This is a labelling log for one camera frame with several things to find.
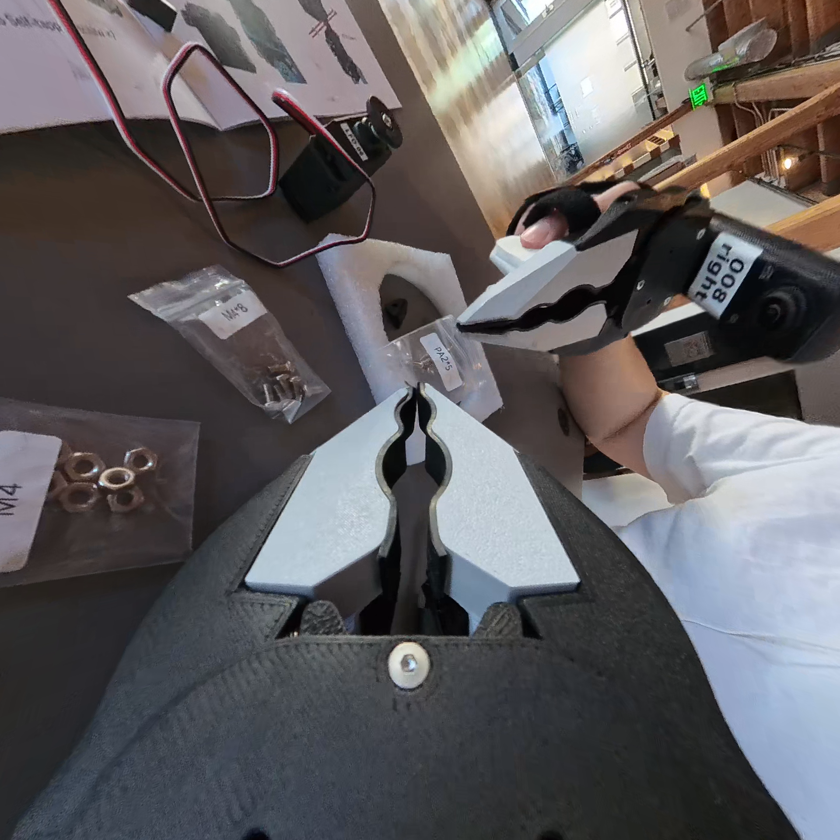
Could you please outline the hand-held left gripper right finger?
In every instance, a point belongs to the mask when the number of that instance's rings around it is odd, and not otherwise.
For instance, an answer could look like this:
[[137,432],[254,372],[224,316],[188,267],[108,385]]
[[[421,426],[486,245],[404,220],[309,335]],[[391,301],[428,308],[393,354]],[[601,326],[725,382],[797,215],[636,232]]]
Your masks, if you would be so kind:
[[516,449],[431,385],[418,386],[429,508],[443,595],[476,632],[487,609],[523,597],[574,592],[581,583]]

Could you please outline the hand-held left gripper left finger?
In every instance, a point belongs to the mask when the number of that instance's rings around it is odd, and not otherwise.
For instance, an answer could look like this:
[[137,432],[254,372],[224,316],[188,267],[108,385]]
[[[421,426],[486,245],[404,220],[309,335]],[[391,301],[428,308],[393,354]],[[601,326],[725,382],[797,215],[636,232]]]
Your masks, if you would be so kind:
[[401,578],[395,483],[417,412],[410,386],[311,454],[245,576],[254,592],[334,604],[363,634],[392,629]]

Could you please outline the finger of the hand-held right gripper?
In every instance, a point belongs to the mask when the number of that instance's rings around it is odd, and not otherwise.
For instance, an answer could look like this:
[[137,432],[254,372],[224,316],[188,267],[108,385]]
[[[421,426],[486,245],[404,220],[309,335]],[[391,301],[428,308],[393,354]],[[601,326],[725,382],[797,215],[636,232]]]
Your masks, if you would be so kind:
[[541,248],[525,247],[519,236],[499,239],[490,261],[503,277],[489,286],[458,317],[460,328],[529,328],[569,293],[609,285],[630,259],[637,231],[578,249],[554,240]]
[[460,323],[459,330],[481,343],[515,350],[557,350],[596,339],[605,324],[605,305],[596,303],[569,321],[549,321],[528,330],[504,329],[501,333],[492,333],[488,325],[477,323]]

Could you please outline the small labelled screw packet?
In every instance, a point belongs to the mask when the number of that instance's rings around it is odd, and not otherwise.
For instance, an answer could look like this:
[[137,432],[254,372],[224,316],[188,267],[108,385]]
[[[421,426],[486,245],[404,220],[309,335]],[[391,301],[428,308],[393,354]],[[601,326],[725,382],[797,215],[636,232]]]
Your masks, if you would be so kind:
[[457,329],[453,316],[408,332],[380,350],[381,360],[398,383],[431,385],[452,402],[490,391],[490,371],[478,342]]

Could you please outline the person's right forearm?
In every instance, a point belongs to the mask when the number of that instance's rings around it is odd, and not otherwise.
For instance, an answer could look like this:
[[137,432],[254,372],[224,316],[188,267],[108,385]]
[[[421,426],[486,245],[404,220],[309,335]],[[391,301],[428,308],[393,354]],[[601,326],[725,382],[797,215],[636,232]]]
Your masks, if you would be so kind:
[[578,428],[617,464],[650,478],[644,456],[648,420],[665,396],[634,338],[560,357],[560,387]]

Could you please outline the dark grey desk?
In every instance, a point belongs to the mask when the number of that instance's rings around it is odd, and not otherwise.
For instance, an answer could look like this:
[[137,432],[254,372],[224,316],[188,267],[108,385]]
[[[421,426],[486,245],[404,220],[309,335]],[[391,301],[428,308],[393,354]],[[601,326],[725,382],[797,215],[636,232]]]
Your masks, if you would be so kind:
[[[378,2],[349,2],[403,110],[406,142],[377,174],[372,234],[451,256],[467,301],[497,278],[496,234],[470,191]],[[2,138],[2,396],[105,413],[197,421],[194,541],[298,456],[373,406],[314,259],[285,271],[223,246],[206,216],[99,127]],[[128,295],[225,265],[279,317],[332,389],[293,426],[252,407]],[[487,422],[578,498],[582,439],[554,363],[489,347],[504,402]],[[2,592],[3,740],[73,742],[141,617],[175,568],[96,574]]]

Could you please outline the person's right hand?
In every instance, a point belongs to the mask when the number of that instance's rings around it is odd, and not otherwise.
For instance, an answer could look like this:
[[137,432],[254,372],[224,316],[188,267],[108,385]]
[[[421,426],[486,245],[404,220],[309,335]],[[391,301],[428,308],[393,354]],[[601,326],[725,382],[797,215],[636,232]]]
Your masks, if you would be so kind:
[[508,226],[507,236],[518,236],[527,249],[540,249],[555,240],[575,240],[610,205],[639,188],[633,181],[606,179],[540,191],[520,205]]

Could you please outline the flat clear bag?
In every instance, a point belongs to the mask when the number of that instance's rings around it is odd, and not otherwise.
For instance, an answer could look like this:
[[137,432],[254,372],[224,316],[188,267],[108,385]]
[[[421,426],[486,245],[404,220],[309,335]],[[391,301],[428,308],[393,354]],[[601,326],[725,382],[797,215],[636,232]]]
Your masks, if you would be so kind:
[[197,423],[2,398],[2,587],[186,557]]

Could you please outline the scattered clear screw bags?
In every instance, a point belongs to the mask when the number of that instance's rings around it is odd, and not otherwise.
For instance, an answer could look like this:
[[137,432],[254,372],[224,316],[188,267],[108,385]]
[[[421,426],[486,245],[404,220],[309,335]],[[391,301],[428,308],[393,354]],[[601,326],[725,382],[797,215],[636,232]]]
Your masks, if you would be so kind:
[[129,299],[173,327],[269,418],[292,424],[331,393],[251,286],[221,266]]

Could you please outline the open instruction manual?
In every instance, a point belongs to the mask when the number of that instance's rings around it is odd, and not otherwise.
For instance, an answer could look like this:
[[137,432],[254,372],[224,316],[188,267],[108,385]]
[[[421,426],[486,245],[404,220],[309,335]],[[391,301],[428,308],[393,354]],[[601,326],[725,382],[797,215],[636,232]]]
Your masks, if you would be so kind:
[[[162,78],[186,43],[212,52],[269,118],[288,91],[311,116],[402,105],[343,1],[171,2],[167,31],[128,2],[63,2],[128,119],[167,120]],[[2,133],[111,119],[91,70],[48,2],[1,2]]]

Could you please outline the white foam frame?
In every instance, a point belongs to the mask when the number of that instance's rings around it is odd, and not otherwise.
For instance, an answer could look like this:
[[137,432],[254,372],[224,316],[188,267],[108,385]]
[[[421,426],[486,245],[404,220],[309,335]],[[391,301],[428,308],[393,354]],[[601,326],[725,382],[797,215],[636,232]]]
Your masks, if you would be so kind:
[[[389,339],[385,331],[381,300],[384,278],[399,277],[425,295],[439,313],[437,319],[456,319],[466,309],[466,300],[454,264],[448,255],[381,240],[367,239],[349,245],[346,237],[331,234],[323,243],[332,248],[317,256],[318,264],[374,401],[382,403],[404,385],[389,373],[380,356],[380,350],[395,340]],[[480,344],[479,347],[489,365]],[[503,405],[490,367],[489,371],[490,391],[469,398],[466,406],[459,405],[481,422]]]

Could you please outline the metal ventilation duct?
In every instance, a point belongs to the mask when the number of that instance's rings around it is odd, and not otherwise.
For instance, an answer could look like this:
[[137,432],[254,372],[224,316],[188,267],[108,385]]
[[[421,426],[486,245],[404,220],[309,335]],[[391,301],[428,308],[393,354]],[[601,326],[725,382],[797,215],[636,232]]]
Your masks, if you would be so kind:
[[687,81],[765,60],[776,46],[778,32],[766,18],[751,23],[723,41],[717,51],[696,59],[685,70]]

